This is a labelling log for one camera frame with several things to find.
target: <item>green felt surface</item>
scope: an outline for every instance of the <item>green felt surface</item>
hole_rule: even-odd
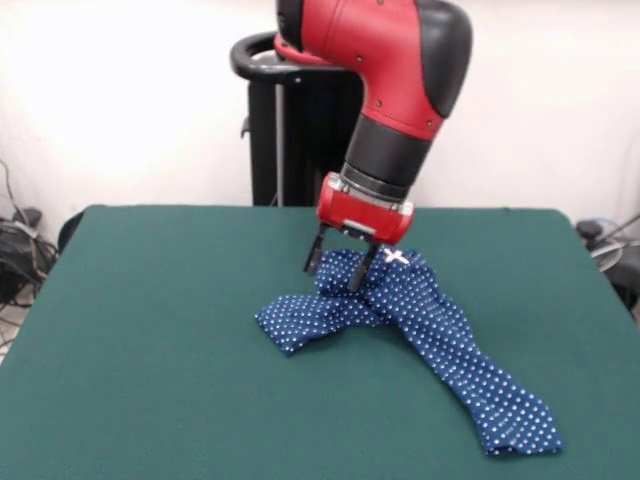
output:
[[[310,209],[91,208],[0,367],[0,478],[640,476],[640,336],[562,215],[421,210],[402,243],[555,414],[563,454],[502,460],[395,330],[286,358],[255,324],[313,291],[315,226]]]

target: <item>table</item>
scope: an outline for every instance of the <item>table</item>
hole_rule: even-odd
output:
[[[313,291],[314,232],[307,208],[90,208],[0,368],[1,477],[638,477],[640,336],[564,216],[419,210],[401,245],[555,413],[566,451],[535,458],[485,457],[392,328],[276,349],[253,315]]]

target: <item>cable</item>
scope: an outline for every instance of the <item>cable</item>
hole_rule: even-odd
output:
[[[16,323],[16,322],[12,322],[11,320],[7,320],[4,317],[0,317],[0,322],[2,323],[6,323],[7,325],[11,325],[12,327],[18,327],[20,328],[22,326],[21,323]]]
[[[41,280],[34,279],[31,275],[26,273],[25,269],[20,267],[17,263],[13,263],[13,262],[11,262],[10,260],[8,260],[6,258],[0,258],[0,263],[11,267],[13,270],[15,270],[17,273],[19,273],[24,278],[29,280],[33,285],[37,286],[38,288],[42,285],[42,281]]]
[[[9,307],[23,308],[23,309],[29,309],[33,307],[33,303],[18,303],[13,299],[9,300],[9,303],[7,303],[6,305],[8,305]]]
[[[36,289],[46,280],[57,258],[55,246],[30,227],[20,222],[0,222],[0,259],[17,265],[18,273]]]
[[[0,343],[0,349],[2,349],[4,347],[8,348],[9,345],[11,345],[14,342],[16,337],[10,338],[9,340],[4,340],[2,343]],[[6,354],[7,354],[7,352],[2,352],[2,353],[0,353],[0,356],[4,356]]]

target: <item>polka dot tie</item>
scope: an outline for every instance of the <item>polka dot tie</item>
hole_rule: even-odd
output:
[[[362,258],[351,250],[325,253],[319,295],[279,297],[256,315],[258,324],[287,355],[347,327],[395,325],[467,407],[487,455],[562,449],[547,405],[480,351],[462,310],[418,252],[381,248],[360,290],[350,292]]]

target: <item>white polka dots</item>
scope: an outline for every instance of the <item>white polka dots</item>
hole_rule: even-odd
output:
[[[325,253],[316,275],[319,295],[281,296],[256,315],[258,324],[287,355],[351,326],[395,325],[469,409],[487,455],[561,451],[549,408],[479,350],[464,313],[439,290],[426,260],[409,251],[406,263],[387,262],[380,250],[355,293],[348,283],[363,254]]]

